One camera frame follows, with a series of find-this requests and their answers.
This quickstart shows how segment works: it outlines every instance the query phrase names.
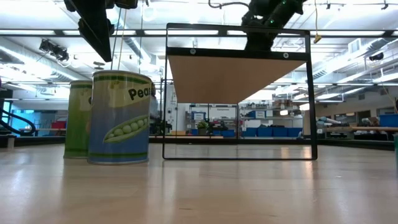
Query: plywood panel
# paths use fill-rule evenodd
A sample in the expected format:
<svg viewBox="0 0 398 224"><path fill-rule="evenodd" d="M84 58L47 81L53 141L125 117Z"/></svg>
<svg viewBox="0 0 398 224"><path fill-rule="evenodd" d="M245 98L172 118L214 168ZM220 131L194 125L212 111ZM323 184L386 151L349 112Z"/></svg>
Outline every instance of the plywood panel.
<svg viewBox="0 0 398 224"><path fill-rule="evenodd" d="M179 103L236 104L304 61L169 56Z"/></svg>

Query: pea pod illustration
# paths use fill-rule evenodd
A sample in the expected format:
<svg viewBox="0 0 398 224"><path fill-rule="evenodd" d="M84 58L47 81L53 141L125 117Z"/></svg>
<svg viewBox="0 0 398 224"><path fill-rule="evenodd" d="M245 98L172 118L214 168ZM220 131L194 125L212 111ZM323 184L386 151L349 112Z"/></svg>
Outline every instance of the pea pod illustration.
<svg viewBox="0 0 398 224"><path fill-rule="evenodd" d="M148 127L148 115L138 116L112 128L105 134L104 143L118 143L145 130Z"/></svg>

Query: ceiling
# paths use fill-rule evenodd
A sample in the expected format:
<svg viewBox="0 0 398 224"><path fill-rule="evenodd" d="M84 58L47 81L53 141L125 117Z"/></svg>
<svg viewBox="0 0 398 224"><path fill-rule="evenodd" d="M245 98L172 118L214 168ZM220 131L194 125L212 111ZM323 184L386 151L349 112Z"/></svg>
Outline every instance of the ceiling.
<svg viewBox="0 0 398 224"><path fill-rule="evenodd" d="M326 0L317 0L317 13L313 0L304 4L303 15L295 14L287 23L285 28L290 29L309 29L315 30L396 30L398 28L398 1L390 0L389 7L382 10L383 0L350 0L339 1L329 0L331 6L327 9ZM150 7L145 2L140 1L137 9L127 11L125 29L165 29L167 23L197 23L197 24L219 24L239 26L241 18L246 13L244 6L226 6L222 9L209 7L207 0L157 0L150 1ZM121 10L120 18L124 19L125 10ZM119 17L119 9L107 10L108 18L114 21ZM63 0L3 0L0 7L0 30L1 29L35 29L35 30L77 30L77 22L80 19L76 12L67 11ZM21 47L21 54L24 50L30 50L43 56L39 50L42 39L50 39L53 43L68 49L70 60L61 63L68 71L91 78L96 65L93 62L102 62L104 69L129 70L140 72L150 76L155 81L160 81L161 68L165 63L165 37L135 37L140 46L149 54L156 55L156 62L152 65L140 63L139 57L126 44L122 44L121 38L111 37L111 49L114 50L114 63L105 63L99 55L87 44L82 37L52 37L47 36L6 36L5 38ZM338 56L348 51L348 44L356 38L323 38L317 44L311 45L313 71L319 70L325 63L331 63ZM369 43L373 39L362 39L364 43ZM395 59L396 43L391 44L388 49L384 49L389 54L389 60ZM172 47L192 47L212 49L243 49L246 44L245 36L242 37L171 37L168 45ZM274 41L274 51L303 52L303 40L299 38L276 38ZM56 63L50 55L44 55L49 61ZM353 60L339 69L334 70L327 77L323 77L315 82L331 83L337 82L344 77L365 71L369 66L379 65L380 62L370 62ZM369 74L361 76L362 80L370 79ZM301 66L296 71L286 74L280 82L303 82L306 80L305 66Z"/></svg>

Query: black frame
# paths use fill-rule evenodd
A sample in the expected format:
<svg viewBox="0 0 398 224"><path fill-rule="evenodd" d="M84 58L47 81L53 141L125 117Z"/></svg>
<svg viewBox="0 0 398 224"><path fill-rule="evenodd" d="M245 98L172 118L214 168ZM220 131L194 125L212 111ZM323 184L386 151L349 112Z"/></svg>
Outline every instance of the black frame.
<svg viewBox="0 0 398 224"><path fill-rule="evenodd" d="M169 47L168 37L169 29L201 29L201 30L218 30L219 34L226 34L228 30L239 30L243 32L273 32L290 34L288 37L303 37L305 39L305 53L297 52L263 52L263 51L245 51L245 50L225 50L225 49L199 49L195 48L194 53L190 51L192 48L183 47ZM163 127L162 136L162 157L164 159L183 159L183 160L261 160L261 161L312 161L318 159L318 140L317 140L317 125L315 119L315 97L313 89L313 77L312 77L312 62L311 62L311 35L309 30L297 30L297 29L270 29L263 27L241 27L241 26L222 26L222 25L206 25L206 24L167 24L166 28L166 51L165 51L165 76L167 80L167 64L168 55L182 55L182 56L207 56L207 57L237 57L237 58L263 58L263 59L275 59L275 60L301 60L306 63L307 67L307 82L308 82L308 99L310 104L310 139L240 139L238 132L236 133L237 138L230 139L212 139L211 136L205 139L179 139L166 138L165 126ZM164 98L163 98L163 111L166 110L167 100L167 82L164 82ZM163 122L166 122L166 114L163 113ZM197 157L197 158L169 158L165 157L165 144L310 144L311 145L311 158L209 158L209 157Z"/></svg>

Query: wooden floor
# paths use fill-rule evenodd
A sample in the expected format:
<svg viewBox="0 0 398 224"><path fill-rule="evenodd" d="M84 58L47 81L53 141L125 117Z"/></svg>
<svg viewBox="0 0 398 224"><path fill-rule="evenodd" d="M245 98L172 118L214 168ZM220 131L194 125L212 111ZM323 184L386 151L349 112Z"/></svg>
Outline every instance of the wooden floor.
<svg viewBox="0 0 398 224"><path fill-rule="evenodd" d="M321 146L314 162L96 166L63 146L0 152L0 223L395 224L394 153Z"/></svg>

